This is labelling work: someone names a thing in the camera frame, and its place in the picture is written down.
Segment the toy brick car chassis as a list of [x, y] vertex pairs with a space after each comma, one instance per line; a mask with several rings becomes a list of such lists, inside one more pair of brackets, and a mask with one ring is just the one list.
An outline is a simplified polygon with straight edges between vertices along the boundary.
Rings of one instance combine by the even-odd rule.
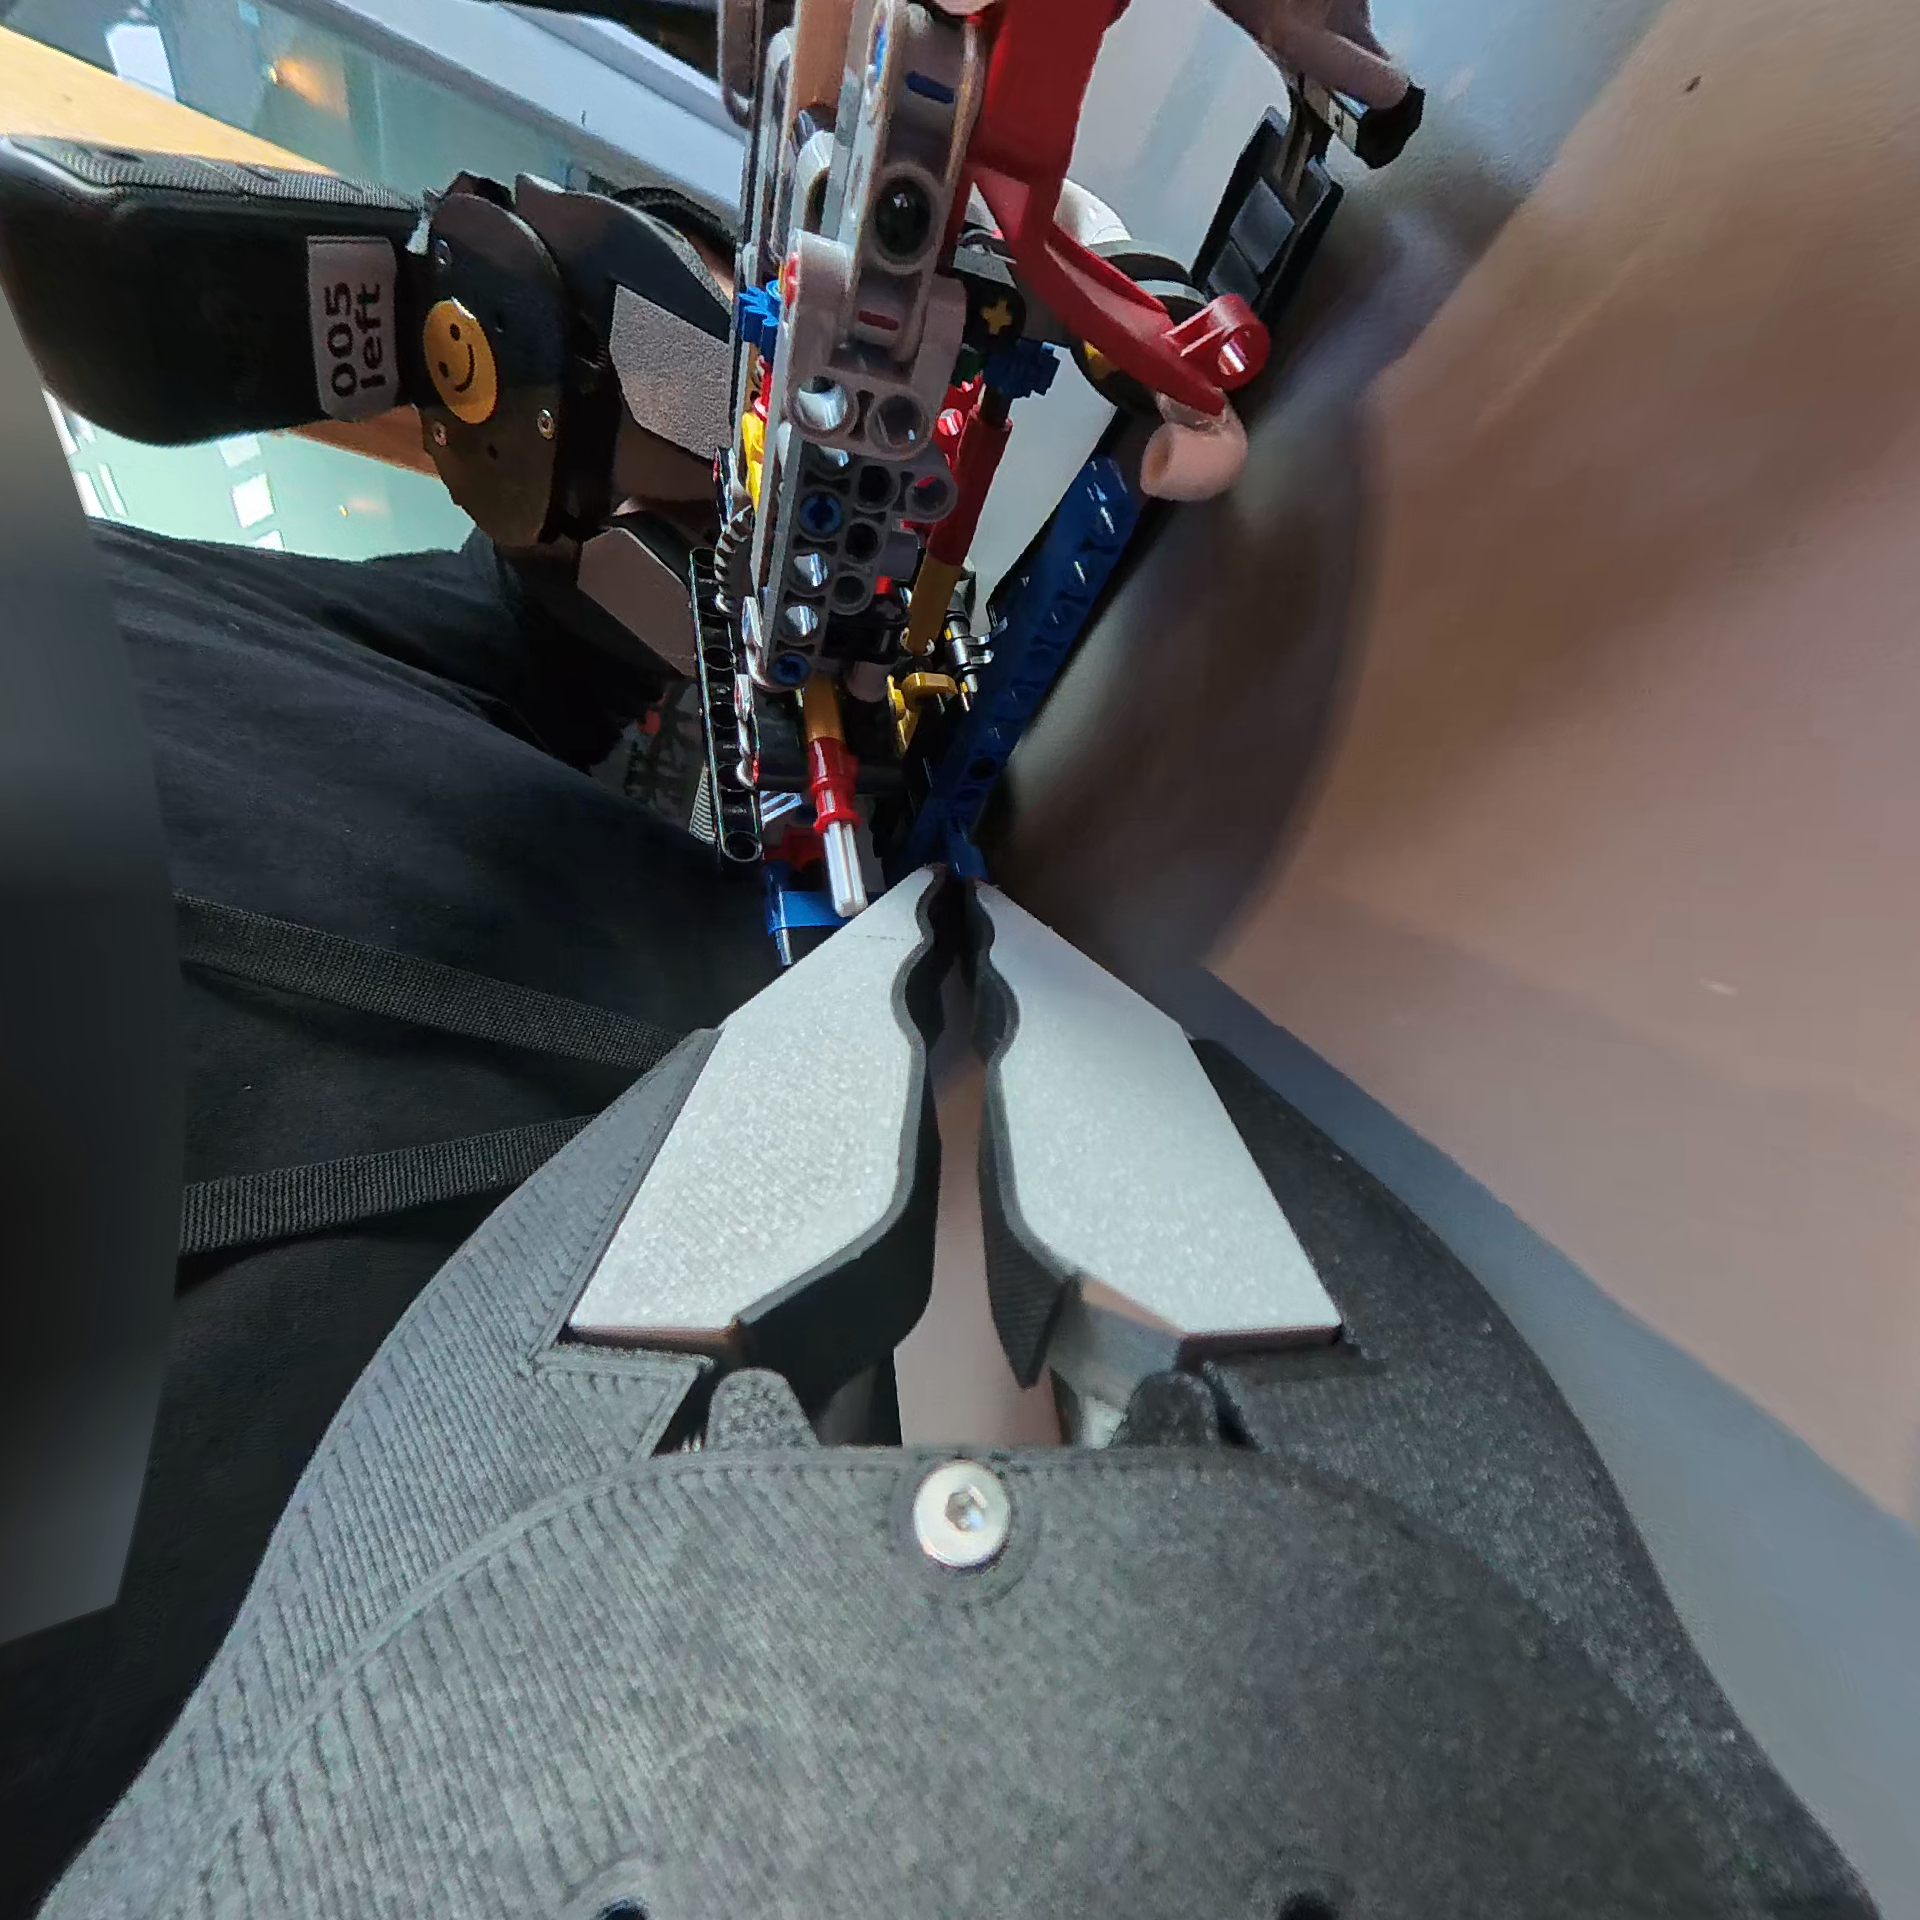
[[751, 141], [693, 567], [706, 781], [782, 965], [923, 864], [985, 873], [977, 823], [1139, 508], [1201, 500], [1141, 489], [1161, 400], [1236, 411], [1341, 201], [1328, 148], [1379, 167], [1421, 122], [1416, 83], [1360, 109], [1281, 65], [1181, 265], [1068, 181], [1121, 11], [715, 8]]

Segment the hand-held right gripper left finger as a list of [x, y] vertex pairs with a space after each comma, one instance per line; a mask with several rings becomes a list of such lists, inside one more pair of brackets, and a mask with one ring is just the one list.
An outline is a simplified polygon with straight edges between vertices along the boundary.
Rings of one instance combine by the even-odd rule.
[[930, 1290], [943, 867], [745, 1000], [708, 1041], [569, 1332], [772, 1371], [817, 1408]]

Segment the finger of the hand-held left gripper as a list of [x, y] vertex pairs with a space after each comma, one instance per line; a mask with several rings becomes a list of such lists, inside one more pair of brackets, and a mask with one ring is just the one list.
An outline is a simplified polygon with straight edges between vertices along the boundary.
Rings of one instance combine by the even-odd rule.
[[599, 606], [607, 649], [671, 680], [699, 675], [690, 542], [659, 512], [624, 512], [582, 539], [576, 589]]
[[609, 311], [609, 362], [637, 428], [712, 457], [732, 435], [729, 328], [693, 324], [620, 285]]

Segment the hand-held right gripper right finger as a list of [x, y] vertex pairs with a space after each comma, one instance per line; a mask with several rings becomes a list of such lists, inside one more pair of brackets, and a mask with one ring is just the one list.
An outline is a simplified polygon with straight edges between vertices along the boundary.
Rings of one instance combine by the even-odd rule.
[[1022, 1388], [1332, 1342], [1343, 1316], [1183, 1027], [994, 887], [968, 904], [978, 1222]]

